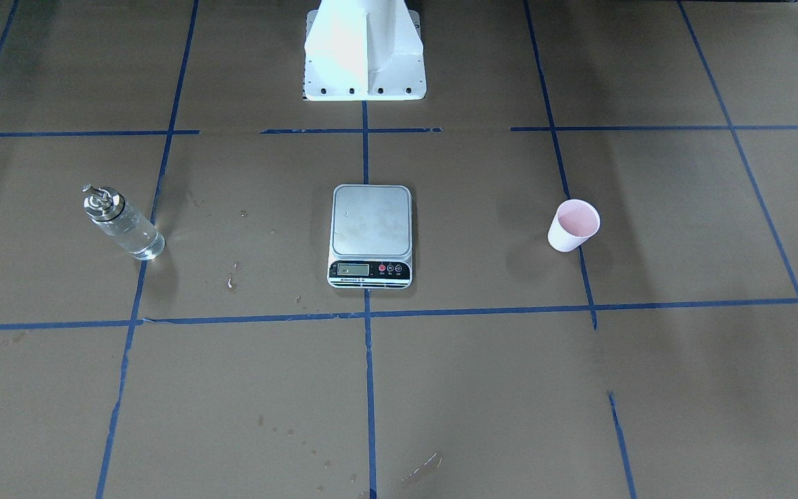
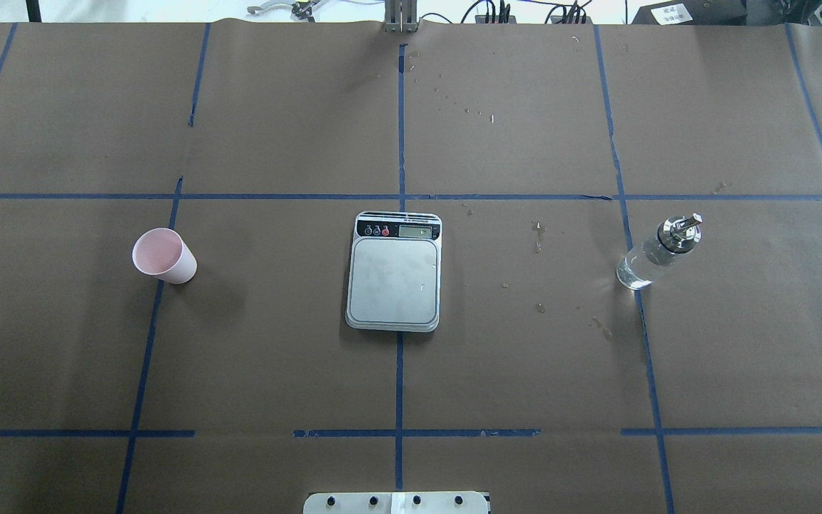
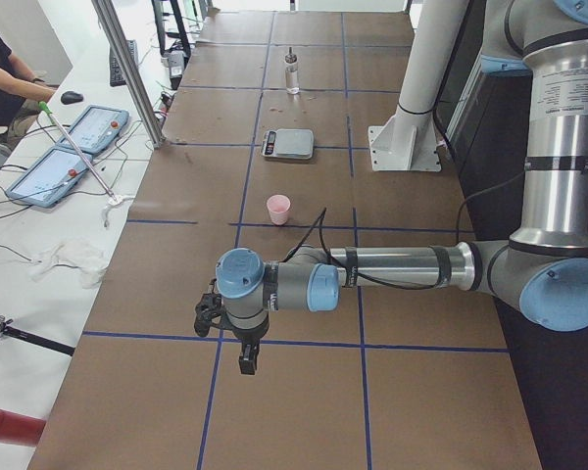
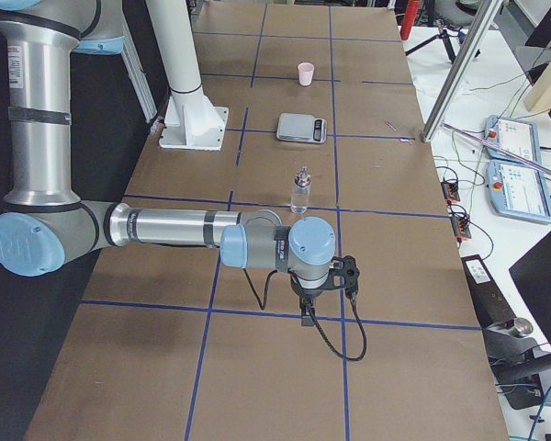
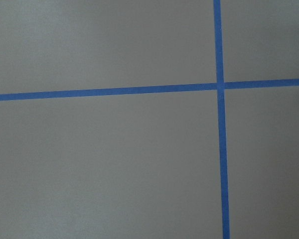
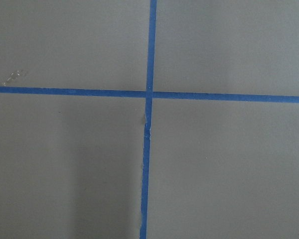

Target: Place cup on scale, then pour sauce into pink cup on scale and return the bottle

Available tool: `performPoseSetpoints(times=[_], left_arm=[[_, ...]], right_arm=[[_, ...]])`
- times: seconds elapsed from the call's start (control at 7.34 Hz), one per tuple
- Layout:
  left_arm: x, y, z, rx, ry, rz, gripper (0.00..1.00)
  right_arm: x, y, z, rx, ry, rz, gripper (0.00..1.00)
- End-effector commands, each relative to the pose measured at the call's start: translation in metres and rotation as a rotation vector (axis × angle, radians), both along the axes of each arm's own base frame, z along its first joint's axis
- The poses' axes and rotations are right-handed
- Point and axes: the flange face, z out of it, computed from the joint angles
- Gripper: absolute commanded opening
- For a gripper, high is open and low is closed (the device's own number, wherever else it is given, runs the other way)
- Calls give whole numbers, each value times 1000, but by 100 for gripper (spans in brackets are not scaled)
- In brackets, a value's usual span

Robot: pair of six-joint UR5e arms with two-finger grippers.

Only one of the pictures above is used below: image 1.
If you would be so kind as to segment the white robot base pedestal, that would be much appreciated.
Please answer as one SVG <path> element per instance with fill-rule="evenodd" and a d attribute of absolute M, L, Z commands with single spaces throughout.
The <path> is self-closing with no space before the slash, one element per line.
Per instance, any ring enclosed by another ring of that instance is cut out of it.
<path fill-rule="evenodd" d="M 420 16 L 405 1 L 322 1 L 306 15 L 304 51 L 308 101 L 427 95 Z"/>

